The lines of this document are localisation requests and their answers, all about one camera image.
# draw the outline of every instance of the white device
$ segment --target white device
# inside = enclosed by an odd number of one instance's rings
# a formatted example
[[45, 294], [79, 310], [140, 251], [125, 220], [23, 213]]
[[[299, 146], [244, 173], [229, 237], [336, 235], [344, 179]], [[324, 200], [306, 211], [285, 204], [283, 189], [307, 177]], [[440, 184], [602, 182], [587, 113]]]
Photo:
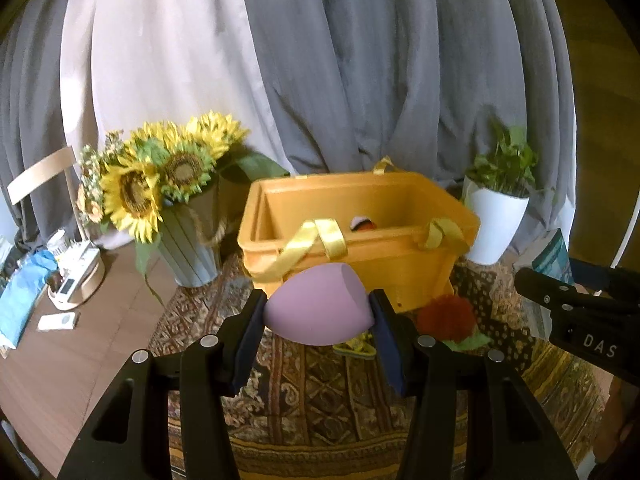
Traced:
[[91, 246], [92, 244], [89, 240], [79, 243], [76, 242], [73, 243], [65, 252], [60, 254], [58, 258], [58, 268], [60, 269], [63, 277], [67, 277], [69, 275], [84, 252]]
[[69, 265], [69, 260], [65, 257], [65, 265], [69, 268], [65, 281], [62, 282], [60, 290], [56, 293], [56, 301], [66, 303], [71, 295], [76, 291], [82, 280], [88, 276], [100, 259], [100, 249], [93, 247], [91, 242], [82, 242], [78, 249], [78, 259]]
[[42, 316], [38, 322], [38, 330], [46, 332], [47, 330], [71, 330], [76, 326], [75, 312], [68, 314], [49, 314]]

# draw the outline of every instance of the box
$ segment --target box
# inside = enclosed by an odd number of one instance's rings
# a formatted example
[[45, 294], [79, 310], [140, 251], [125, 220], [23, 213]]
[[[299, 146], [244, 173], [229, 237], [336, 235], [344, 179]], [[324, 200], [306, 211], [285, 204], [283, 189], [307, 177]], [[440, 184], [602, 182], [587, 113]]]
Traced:
[[[352, 232], [354, 217], [365, 216], [376, 229]], [[448, 218], [471, 246], [479, 219], [462, 203], [418, 173], [344, 173], [259, 180], [249, 190], [238, 243], [251, 275], [267, 269], [303, 222], [337, 221], [350, 264], [367, 290], [383, 288], [397, 312], [420, 308], [432, 298], [452, 293], [449, 275], [458, 256], [444, 238], [425, 250], [430, 223]], [[297, 272], [328, 261], [319, 240], [307, 255], [276, 282], [255, 282], [272, 294]]]

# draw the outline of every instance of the flower vase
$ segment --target flower vase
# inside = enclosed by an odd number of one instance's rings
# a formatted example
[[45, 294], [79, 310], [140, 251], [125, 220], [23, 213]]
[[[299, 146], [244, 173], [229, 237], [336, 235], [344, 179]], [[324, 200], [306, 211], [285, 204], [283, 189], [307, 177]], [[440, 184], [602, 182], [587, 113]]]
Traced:
[[203, 243], [213, 238], [218, 227], [217, 195], [218, 183], [214, 182], [188, 204], [162, 209], [158, 249], [180, 286], [206, 285], [222, 269], [220, 247]]
[[507, 250], [527, 210], [529, 197], [519, 198], [480, 187], [465, 176], [462, 202], [480, 219], [480, 230], [467, 260], [493, 265]]

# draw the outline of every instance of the red yarn ball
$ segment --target red yarn ball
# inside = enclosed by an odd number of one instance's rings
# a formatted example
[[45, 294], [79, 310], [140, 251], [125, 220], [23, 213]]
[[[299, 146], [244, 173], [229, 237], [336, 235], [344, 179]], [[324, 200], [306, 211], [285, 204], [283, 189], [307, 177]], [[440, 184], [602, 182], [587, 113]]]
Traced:
[[473, 335], [476, 327], [473, 305], [466, 298], [440, 296], [418, 311], [415, 324], [418, 332], [438, 341], [459, 343]]

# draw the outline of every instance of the white cable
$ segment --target white cable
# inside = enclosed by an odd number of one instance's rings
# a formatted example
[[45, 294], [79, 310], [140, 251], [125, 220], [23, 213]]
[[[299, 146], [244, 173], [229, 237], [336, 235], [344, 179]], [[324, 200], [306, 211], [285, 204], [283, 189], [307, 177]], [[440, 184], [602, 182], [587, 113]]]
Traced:
[[[625, 235], [622, 238], [622, 243], [620, 244], [618, 252], [616, 253], [616, 256], [613, 258], [613, 261], [611, 263], [612, 269], [615, 269], [618, 266], [620, 260], [622, 259], [622, 255], [625, 253], [626, 246], [629, 244], [629, 240], [631, 240], [631, 235], [633, 234], [636, 227], [636, 222], [638, 221], [638, 213], [640, 213], [640, 191], [638, 192], [638, 198], [636, 198], [636, 206], [634, 207], [634, 212], [631, 215], [631, 220], [629, 220], [629, 225], [626, 227]], [[601, 294], [602, 291], [599, 290], [594, 294], [594, 296], [599, 296]]]

